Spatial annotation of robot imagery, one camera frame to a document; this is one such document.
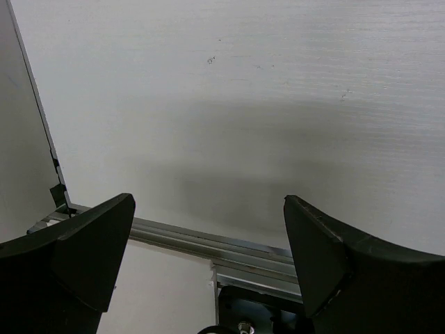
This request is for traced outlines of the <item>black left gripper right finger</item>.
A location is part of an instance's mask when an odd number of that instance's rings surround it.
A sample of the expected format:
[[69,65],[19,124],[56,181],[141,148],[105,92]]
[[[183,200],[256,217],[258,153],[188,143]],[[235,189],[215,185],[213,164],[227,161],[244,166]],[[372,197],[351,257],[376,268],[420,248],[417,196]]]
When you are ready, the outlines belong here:
[[444,257],[374,237],[288,195],[284,220],[317,333],[443,333]]

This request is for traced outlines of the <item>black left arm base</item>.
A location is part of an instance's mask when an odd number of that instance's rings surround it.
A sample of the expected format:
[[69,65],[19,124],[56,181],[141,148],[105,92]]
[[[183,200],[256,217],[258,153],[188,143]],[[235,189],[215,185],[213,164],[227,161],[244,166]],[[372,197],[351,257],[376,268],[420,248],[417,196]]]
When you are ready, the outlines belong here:
[[314,333],[303,305],[278,296],[224,286],[218,290],[217,324],[201,333]]

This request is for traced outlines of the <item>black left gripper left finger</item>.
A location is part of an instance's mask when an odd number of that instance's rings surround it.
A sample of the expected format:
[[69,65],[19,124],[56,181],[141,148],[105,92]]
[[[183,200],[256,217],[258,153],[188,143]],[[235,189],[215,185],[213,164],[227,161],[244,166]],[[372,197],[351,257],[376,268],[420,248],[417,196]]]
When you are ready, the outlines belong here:
[[130,193],[1,244],[2,333],[96,333],[134,219]]

